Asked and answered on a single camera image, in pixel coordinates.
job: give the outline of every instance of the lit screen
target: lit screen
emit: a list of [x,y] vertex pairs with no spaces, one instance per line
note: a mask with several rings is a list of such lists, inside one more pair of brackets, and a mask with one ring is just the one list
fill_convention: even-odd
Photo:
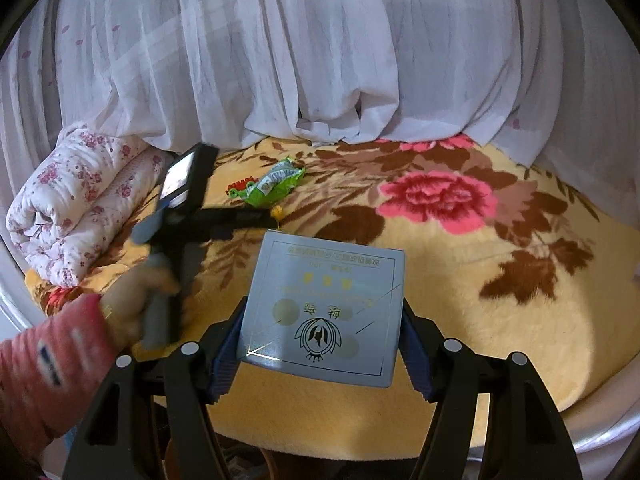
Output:
[[166,174],[164,184],[162,184],[162,193],[160,198],[173,193],[176,189],[180,189],[187,182],[189,176],[189,170],[191,169],[191,162],[193,161],[193,153],[191,152],[182,160],[176,162]]

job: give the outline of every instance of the hand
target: hand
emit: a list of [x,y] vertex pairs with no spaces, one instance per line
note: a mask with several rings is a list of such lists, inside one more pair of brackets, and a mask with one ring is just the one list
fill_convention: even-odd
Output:
[[146,300],[155,290],[174,295],[180,292],[180,286],[166,267],[138,265],[104,293],[100,307],[117,352],[140,340]]

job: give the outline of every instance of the person's arm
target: person's arm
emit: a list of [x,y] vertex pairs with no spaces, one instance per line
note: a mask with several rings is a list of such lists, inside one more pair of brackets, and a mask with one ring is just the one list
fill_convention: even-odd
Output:
[[82,419],[116,355],[140,340],[150,290],[177,294],[179,287],[168,269],[137,266],[102,298],[80,296],[0,343],[0,425],[24,458]]
[[97,294],[0,343],[0,421],[21,455],[78,423],[115,357]]

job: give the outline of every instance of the green package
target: green package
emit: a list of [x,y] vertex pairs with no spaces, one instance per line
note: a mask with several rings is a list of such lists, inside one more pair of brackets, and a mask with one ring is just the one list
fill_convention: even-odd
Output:
[[254,207],[269,207],[286,197],[305,174],[304,168],[296,168],[287,157],[278,162],[258,182],[249,182],[246,189],[230,189],[231,198],[241,198]]

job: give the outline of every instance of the blue gripper pad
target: blue gripper pad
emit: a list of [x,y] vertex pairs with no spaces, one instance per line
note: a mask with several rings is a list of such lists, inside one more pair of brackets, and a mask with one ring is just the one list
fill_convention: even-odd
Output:
[[424,400],[432,401],[436,389],[431,382],[429,357],[420,342],[411,319],[405,312],[402,313],[398,348],[402,354],[404,366],[409,373],[414,390],[420,392]]
[[228,393],[234,382],[240,361],[236,358],[242,315],[238,316],[229,330],[225,341],[220,345],[218,355],[211,362],[209,369],[209,398],[212,402]]

